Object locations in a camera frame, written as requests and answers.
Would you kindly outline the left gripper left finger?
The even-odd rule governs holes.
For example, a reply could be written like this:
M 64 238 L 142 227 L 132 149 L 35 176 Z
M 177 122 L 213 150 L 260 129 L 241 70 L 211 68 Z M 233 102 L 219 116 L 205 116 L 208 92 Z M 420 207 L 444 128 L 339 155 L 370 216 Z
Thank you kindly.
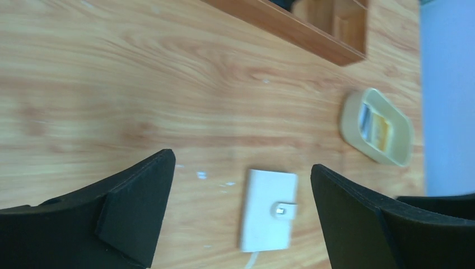
M 176 158 L 163 149 L 37 206 L 1 210 L 2 268 L 150 268 Z

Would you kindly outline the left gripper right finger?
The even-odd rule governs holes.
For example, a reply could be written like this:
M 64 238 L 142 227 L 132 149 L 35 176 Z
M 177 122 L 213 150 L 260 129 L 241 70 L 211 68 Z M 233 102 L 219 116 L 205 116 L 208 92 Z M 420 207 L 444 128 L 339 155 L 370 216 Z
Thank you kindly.
M 333 268 L 474 267 L 474 194 L 390 198 L 322 164 L 310 180 Z

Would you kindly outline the white leather card holder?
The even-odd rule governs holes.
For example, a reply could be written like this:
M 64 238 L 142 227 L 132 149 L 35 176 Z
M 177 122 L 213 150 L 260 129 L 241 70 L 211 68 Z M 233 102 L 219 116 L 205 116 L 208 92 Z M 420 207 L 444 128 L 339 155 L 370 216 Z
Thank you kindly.
M 244 253 L 288 249 L 297 215 L 298 176 L 250 169 L 241 223 Z

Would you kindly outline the yellow VIP card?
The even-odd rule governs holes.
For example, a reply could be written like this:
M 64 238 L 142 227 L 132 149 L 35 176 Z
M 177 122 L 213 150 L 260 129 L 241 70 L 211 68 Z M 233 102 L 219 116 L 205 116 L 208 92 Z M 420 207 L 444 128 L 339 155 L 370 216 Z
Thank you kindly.
M 391 125 L 388 120 L 378 113 L 373 113 L 369 143 L 382 152 L 386 151 L 390 130 Z

